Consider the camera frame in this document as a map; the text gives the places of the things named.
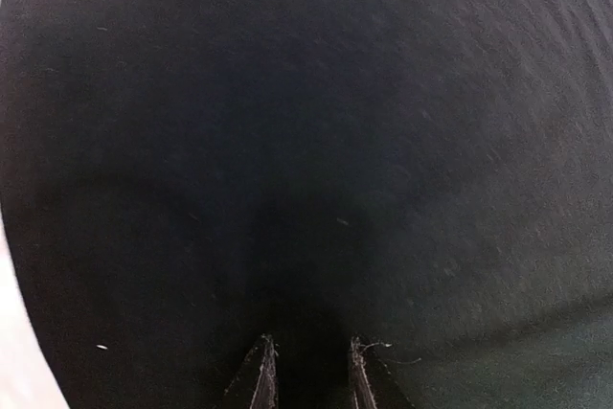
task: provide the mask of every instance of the dark cloth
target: dark cloth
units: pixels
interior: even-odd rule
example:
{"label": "dark cloth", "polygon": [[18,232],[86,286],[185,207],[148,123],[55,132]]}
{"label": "dark cloth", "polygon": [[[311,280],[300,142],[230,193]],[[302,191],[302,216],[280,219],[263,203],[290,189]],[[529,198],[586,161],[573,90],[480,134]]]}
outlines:
{"label": "dark cloth", "polygon": [[611,4],[2,0],[0,201],[68,402],[211,407],[272,332],[286,407],[334,407],[353,333],[418,407],[613,407]]}

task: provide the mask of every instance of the black fabric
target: black fabric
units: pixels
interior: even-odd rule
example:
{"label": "black fabric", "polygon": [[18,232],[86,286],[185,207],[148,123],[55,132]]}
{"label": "black fabric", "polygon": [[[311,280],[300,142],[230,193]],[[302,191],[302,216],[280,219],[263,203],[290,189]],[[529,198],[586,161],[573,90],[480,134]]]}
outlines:
{"label": "black fabric", "polygon": [[333,407],[353,333],[418,407],[613,406],[611,0],[0,14],[2,213],[73,409],[211,407],[264,332],[285,407]]}

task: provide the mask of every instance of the metal tips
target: metal tips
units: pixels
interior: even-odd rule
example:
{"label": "metal tips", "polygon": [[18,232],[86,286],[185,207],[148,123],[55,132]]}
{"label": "metal tips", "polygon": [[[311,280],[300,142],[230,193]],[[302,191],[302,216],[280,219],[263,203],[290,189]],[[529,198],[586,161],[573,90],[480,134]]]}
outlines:
{"label": "metal tips", "polygon": [[247,354],[224,393],[221,409],[276,409],[276,352],[272,337],[263,335]]}
{"label": "metal tips", "polygon": [[[358,337],[349,352],[349,400],[352,409],[415,409],[387,367]],[[278,409],[279,390],[274,342],[263,335],[247,354],[225,391],[221,409]]]}
{"label": "metal tips", "polygon": [[349,355],[352,409],[415,409],[376,355],[374,345],[364,345],[354,337]]}

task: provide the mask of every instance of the white background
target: white background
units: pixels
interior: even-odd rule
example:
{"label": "white background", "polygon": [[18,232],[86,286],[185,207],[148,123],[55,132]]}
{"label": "white background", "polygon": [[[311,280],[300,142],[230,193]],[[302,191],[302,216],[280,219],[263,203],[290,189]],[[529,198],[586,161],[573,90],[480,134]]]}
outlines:
{"label": "white background", "polygon": [[0,409],[67,407],[23,307],[0,216]]}

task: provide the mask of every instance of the black pants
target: black pants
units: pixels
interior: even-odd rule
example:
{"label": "black pants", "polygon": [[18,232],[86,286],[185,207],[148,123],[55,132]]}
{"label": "black pants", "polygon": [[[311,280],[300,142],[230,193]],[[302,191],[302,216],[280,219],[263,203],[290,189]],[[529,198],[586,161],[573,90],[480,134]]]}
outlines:
{"label": "black pants", "polygon": [[612,0],[2,0],[0,199],[73,409],[611,407]]}

